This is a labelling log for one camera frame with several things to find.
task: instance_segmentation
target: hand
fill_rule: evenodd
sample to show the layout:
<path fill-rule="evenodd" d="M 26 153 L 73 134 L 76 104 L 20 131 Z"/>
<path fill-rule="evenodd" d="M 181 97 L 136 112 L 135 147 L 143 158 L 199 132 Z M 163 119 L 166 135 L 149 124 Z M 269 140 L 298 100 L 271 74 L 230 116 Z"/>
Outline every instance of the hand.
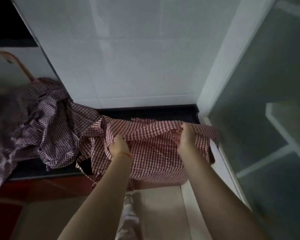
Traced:
<path fill-rule="evenodd" d="M 178 146 L 178 153 L 195 146 L 195 133 L 188 123 L 181 125 L 182 131 L 172 132 L 172 141 Z"/>
<path fill-rule="evenodd" d="M 114 142 L 112 142 L 109 146 L 109 151 L 113 157 L 118 155 L 119 153 L 123 154 L 130 154 L 129 147 L 127 143 L 122 138 L 122 135 L 117 135 L 114 139 Z"/>

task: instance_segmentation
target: shoe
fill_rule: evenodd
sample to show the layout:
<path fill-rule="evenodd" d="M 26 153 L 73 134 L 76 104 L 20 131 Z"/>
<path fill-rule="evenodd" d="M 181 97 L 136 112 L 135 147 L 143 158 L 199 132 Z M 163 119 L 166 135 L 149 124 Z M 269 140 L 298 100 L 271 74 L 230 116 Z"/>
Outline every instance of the shoe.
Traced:
<path fill-rule="evenodd" d="M 123 206 L 129 205 L 129 204 L 132 205 L 132 207 L 134 209 L 133 197 L 132 197 L 132 195 L 127 194 L 126 197 L 124 198 Z"/>

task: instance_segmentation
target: black countertop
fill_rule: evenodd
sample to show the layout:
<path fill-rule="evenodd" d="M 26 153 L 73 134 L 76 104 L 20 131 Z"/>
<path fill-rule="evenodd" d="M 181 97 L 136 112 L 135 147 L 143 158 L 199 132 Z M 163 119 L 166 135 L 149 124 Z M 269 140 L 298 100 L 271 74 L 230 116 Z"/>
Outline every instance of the black countertop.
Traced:
<path fill-rule="evenodd" d="M 118 108 L 100 109 L 101 115 L 106 115 L 114 119 L 131 120 L 131 118 L 156 119 L 156 120 L 181 120 L 188 123 L 199 124 L 198 108 L 194 104 L 176 106 L 158 106 L 143 108 Z M 91 174 L 91 163 L 84 161 L 81 165 L 86 173 Z M 46 165 L 40 158 L 21 161 L 11 173 L 8 180 L 37 179 L 48 177 L 62 177 L 81 175 L 80 170 L 76 169 L 76 162 L 60 169 L 47 171 Z"/>

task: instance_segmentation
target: person's left arm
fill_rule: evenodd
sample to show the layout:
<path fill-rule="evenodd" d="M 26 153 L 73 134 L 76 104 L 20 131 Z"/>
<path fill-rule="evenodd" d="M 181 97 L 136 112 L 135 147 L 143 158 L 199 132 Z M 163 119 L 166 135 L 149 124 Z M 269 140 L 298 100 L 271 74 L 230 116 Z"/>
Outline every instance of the person's left arm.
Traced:
<path fill-rule="evenodd" d="M 113 156 L 105 174 L 73 215 L 58 240 L 114 239 L 119 225 L 132 158 L 128 145 L 117 135 L 109 147 Z"/>

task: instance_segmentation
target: forearm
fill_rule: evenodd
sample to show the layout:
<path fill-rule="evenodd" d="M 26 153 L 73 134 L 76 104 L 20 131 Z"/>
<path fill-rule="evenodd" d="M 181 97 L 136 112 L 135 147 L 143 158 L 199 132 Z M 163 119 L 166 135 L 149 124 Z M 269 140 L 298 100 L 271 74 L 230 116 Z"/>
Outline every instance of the forearm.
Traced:
<path fill-rule="evenodd" d="M 132 159 L 113 157 L 107 171 L 59 236 L 59 240 L 114 239 Z"/>
<path fill-rule="evenodd" d="M 200 211 L 213 239 L 264 239 L 250 210 L 210 167 L 195 145 L 180 150 Z"/>

